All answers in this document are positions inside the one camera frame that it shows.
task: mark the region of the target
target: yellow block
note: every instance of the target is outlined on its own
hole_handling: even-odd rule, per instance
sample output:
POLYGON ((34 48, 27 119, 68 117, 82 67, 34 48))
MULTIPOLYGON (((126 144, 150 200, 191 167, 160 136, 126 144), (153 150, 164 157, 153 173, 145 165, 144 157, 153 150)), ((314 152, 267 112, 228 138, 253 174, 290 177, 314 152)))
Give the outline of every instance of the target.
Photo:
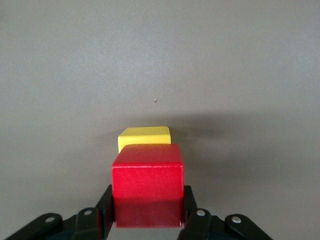
POLYGON ((171 144, 167 126, 128 127, 118 136, 119 153, 130 144, 171 144))

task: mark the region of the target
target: cube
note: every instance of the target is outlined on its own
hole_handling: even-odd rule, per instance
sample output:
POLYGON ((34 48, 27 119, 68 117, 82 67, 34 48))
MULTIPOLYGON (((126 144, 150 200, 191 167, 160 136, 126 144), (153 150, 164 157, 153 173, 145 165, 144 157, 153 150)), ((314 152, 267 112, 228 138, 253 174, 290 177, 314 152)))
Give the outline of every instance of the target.
POLYGON ((118 137, 118 150, 131 144, 171 144, 167 126, 128 127, 118 137))
POLYGON ((117 227, 181 226, 184 165, 177 144, 126 145, 111 171, 117 227))

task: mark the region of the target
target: gray surface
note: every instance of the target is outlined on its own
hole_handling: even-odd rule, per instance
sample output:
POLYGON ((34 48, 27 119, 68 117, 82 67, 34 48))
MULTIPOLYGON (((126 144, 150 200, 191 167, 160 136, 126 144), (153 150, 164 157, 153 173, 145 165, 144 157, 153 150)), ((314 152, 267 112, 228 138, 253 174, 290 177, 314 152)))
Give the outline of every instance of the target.
POLYGON ((319 100, 318 0, 2 0, 0 239, 94 206, 118 134, 165 125, 200 207, 318 240, 319 100))

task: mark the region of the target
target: wooden block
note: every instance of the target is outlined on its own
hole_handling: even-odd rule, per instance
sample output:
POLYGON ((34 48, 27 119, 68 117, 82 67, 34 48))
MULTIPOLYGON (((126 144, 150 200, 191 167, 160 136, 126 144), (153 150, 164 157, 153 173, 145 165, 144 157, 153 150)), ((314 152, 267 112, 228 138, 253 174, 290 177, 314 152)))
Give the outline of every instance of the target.
POLYGON ((112 164, 115 225, 180 227, 184 166, 177 144, 126 145, 112 164))
POLYGON ((171 144, 167 126, 128 127, 118 137, 118 150, 131 144, 171 144))

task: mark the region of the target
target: red block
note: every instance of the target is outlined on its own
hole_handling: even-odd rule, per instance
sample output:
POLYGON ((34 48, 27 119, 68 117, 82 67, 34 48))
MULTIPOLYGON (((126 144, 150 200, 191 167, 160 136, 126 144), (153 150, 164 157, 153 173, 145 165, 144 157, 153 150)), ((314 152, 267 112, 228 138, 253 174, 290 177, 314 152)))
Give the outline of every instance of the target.
POLYGON ((126 145, 112 164, 115 224, 180 227, 184 166, 177 144, 126 145))

